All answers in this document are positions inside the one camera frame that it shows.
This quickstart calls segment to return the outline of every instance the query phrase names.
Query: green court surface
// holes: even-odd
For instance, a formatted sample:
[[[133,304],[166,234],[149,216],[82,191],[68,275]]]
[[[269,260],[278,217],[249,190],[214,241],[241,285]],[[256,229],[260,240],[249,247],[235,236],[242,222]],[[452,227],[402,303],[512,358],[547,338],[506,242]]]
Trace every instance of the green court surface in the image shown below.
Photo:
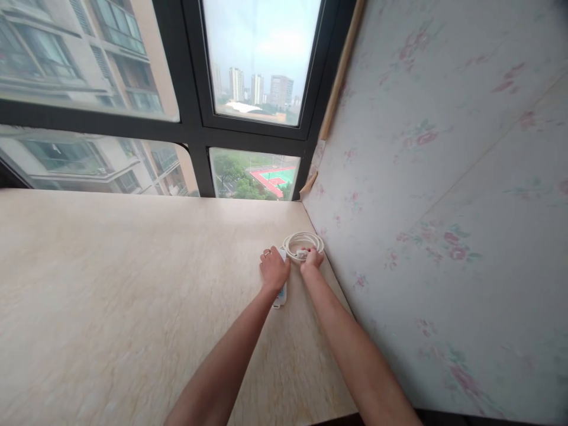
[[[273,185],[280,187],[286,186],[294,181],[295,167],[287,169],[275,169],[262,172],[260,175]]]

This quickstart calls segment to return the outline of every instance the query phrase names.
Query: white roof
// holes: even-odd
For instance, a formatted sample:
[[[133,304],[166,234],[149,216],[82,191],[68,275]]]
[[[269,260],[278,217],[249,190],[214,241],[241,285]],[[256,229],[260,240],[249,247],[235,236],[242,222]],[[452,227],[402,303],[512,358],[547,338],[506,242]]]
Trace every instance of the white roof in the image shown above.
[[[254,111],[255,109],[262,110],[262,108],[259,108],[257,106],[242,104],[241,102],[227,102],[226,106],[232,107],[238,112],[250,112]]]

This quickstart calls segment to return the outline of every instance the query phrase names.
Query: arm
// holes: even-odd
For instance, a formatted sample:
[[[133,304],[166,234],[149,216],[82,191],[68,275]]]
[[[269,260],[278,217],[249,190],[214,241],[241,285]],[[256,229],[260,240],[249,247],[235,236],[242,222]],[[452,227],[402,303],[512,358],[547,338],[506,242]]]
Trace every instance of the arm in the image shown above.
[[[166,426],[217,426],[229,421],[262,326],[290,274],[290,260],[283,262],[276,247],[266,249],[260,260],[263,285],[259,294],[197,369]]]
[[[301,272],[331,352],[366,425],[421,425],[379,349],[342,306],[320,273],[323,255],[309,249]]]

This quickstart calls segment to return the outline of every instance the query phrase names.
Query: basketball court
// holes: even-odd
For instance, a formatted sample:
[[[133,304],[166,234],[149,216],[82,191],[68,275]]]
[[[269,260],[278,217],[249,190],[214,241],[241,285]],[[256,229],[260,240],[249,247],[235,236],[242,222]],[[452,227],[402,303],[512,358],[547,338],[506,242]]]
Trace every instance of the basketball court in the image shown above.
[[[275,194],[278,198],[282,198],[284,194],[281,188],[291,185],[296,174],[295,167],[284,167],[283,169],[258,170],[251,172],[251,175],[262,185]]]

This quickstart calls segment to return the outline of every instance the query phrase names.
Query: red court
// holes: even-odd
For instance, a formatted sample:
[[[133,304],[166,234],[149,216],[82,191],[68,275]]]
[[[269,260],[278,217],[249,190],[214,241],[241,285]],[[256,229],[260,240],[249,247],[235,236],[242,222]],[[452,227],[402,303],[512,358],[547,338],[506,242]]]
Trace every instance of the red court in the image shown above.
[[[282,172],[284,170],[292,170],[295,169],[295,167],[284,167],[283,169],[273,169],[273,170],[257,170],[256,172],[251,172],[251,175],[254,176],[254,178],[256,180],[258,180],[260,183],[262,183],[262,185],[264,185],[264,187],[266,189],[268,189],[269,191],[271,191],[271,193],[273,193],[274,195],[276,195],[278,198],[282,198],[284,196],[284,194],[282,193],[282,191],[280,189],[278,189],[277,186],[275,185],[281,185],[283,183],[286,183],[285,180],[283,180],[281,177],[274,177],[273,179],[270,180],[270,182],[265,179],[261,173],[264,175],[266,173],[277,173],[277,172]]]
[[[271,180],[269,180],[269,182],[270,182],[272,185],[274,185],[274,186],[276,186],[276,185],[283,185],[283,184],[286,183],[286,181],[285,181],[284,179],[282,179],[281,177],[279,177],[279,178],[278,178],[278,177],[274,177],[274,178],[272,178]]]

